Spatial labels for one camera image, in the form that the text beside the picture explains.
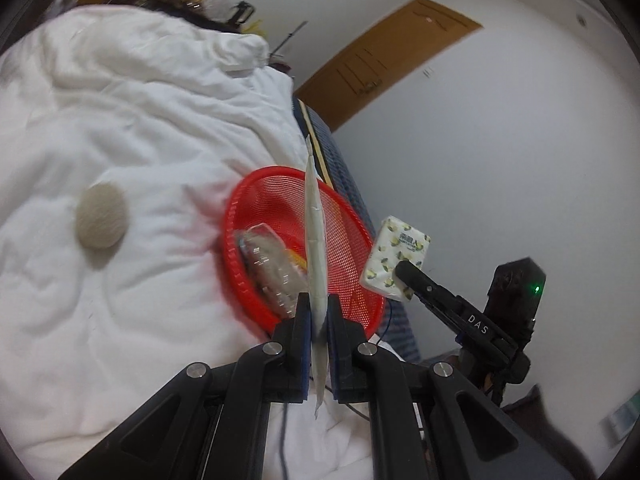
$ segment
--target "round beige cushion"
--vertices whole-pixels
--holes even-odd
[[[76,209],[76,232],[84,247],[114,246],[129,225],[124,193],[110,183],[95,184],[80,197]]]

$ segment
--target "door handle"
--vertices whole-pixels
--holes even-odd
[[[377,81],[369,81],[366,85],[364,85],[364,88],[361,88],[358,91],[358,94],[363,95],[373,92],[380,83],[382,83],[382,79],[378,79]]]

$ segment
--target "metal screw head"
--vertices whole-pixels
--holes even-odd
[[[204,363],[191,363],[187,366],[187,375],[192,379],[202,377],[207,373],[207,365]]]
[[[262,346],[262,351],[267,355],[278,355],[282,352],[282,345],[276,341],[269,341]]]
[[[453,366],[449,363],[436,363],[433,365],[433,371],[440,377],[449,377],[453,373]]]
[[[360,343],[358,345],[358,352],[362,355],[374,355],[378,351],[378,347],[373,343]]]

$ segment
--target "blue gripper pad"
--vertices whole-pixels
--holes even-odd
[[[337,294],[330,294],[326,311],[326,328],[329,348],[329,373],[334,399],[340,401],[342,391],[349,387],[353,375],[351,365],[351,348],[346,332],[344,318]]]
[[[302,341],[302,354],[300,355],[300,378],[302,380],[302,393],[306,399],[309,394],[309,368],[311,367],[311,310],[304,322],[304,339]]]

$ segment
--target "bed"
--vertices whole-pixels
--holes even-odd
[[[217,256],[226,197],[246,174],[303,169],[311,136],[319,174],[372,230],[330,132],[305,105],[292,109],[291,79],[267,58],[257,36],[95,6],[0,60],[3,466],[10,444],[33,478],[57,478],[184,364],[223,365],[266,340]],[[129,206],[112,251],[84,250],[74,235],[78,196],[95,182],[119,185]],[[381,330],[411,358],[404,310],[391,310]],[[313,396],[289,410],[291,477],[371,478],[368,424],[330,399],[315,420]],[[281,408],[266,479],[282,474]]]

